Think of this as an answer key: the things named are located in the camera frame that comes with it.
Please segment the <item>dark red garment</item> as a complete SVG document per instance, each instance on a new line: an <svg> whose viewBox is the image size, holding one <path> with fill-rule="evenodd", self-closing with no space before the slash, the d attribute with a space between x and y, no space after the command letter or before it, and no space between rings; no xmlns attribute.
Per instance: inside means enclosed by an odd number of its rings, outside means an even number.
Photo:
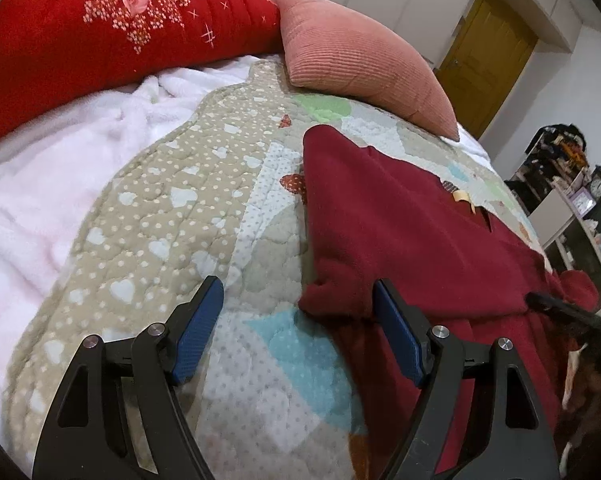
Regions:
<svg viewBox="0 0 601 480"><path fill-rule="evenodd" d="M374 321L372 287L386 278L407 304L453 335L514 342L547 421L562 416L571 342L527 309L545 292L587 310L599 293L581 271L555 273L500 219L457 202L440 179L360 148L335 128L310 128L303 173L315 278L299 306L331 332L358 388L369 474L377 478L407 433L419 393Z"/></svg>

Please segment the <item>cluttered white shelf unit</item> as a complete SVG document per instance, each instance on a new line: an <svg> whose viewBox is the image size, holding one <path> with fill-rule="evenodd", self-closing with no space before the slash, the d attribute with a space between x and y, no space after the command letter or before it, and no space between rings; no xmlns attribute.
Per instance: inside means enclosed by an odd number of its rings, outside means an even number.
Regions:
<svg viewBox="0 0 601 480"><path fill-rule="evenodd" d="M527 212L551 267L588 274L601 307L601 164L589 164L586 148L585 136L575 125L544 126L505 184ZM596 200L583 218L570 200L581 188Z"/></svg>

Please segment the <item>small purple clock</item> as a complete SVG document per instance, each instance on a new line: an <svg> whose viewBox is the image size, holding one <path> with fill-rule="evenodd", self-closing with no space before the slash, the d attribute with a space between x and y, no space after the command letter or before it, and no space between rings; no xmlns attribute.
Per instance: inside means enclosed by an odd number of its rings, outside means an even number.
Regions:
<svg viewBox="0 0 601 480"><path fill-rule="evenodd" d="M581 188L576 193L573 193L570 200L581 218L596 205L596 200L586 188Z"/></svg>

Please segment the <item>patchwork heart quilt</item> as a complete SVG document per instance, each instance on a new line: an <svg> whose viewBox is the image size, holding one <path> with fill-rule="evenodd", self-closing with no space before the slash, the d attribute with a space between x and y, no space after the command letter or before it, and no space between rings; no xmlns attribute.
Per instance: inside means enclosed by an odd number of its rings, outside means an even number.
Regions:
<svg viewBox="0 0 601 480"><path fill-rule="evenodd" d="M531 248L503 180L460 145L355 100L292 87L260 61L104 188L50 296L20 338L2 400L6 449L31 471L46 413L85 336L132 337L168 318L204 278L220 318L179 399L219 479L364 479L360 398L323 328L298 309L312 278L302 138L328 124L468 192Z"/></svg>

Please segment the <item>yellow wooden door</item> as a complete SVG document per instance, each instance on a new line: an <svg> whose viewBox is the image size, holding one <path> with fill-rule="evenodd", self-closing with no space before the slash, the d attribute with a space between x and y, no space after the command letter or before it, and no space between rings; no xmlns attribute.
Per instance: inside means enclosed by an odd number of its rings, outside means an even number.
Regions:
<svg viewBox="0 0 601 480"><path fill-rule="evenodd" d="M521 76L538 36L504 0L474 0L436 75L455 117L480 138Z"/></svg>

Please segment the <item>white fleece blanket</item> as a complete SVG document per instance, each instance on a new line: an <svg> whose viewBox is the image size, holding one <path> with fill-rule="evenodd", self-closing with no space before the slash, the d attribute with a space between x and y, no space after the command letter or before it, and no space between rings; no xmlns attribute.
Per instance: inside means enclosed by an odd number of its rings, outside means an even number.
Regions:
<svg viewBox="0 0 601 480"><path fill-rule="evenodd" d="M278 68L167 70L37 120L0 165L0 443L30 462L80 338L133 335L224 275L273 166Z"/></svg>

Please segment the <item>red floral comforter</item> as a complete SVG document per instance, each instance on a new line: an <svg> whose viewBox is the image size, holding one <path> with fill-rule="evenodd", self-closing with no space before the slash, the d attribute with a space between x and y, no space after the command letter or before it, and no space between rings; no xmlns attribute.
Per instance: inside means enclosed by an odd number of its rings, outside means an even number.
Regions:
<svg viewBox="0 0 601 480"><path fill-rule="evenodd" d="M272 0L0 0L0 140L167 68L281 49Z"/></svg>

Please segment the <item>pink corduroy cushion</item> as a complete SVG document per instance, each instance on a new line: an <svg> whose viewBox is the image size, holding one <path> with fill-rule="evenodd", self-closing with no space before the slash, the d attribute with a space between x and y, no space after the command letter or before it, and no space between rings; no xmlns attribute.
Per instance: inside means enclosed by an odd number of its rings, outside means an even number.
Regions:
<svg viewBox="0 0 601 480"><path fill-rule="evenodd" d="M350 96L435 136L460 139L445 90L422 55L396 32L329 0L273 1L293 86Z"/></svg>

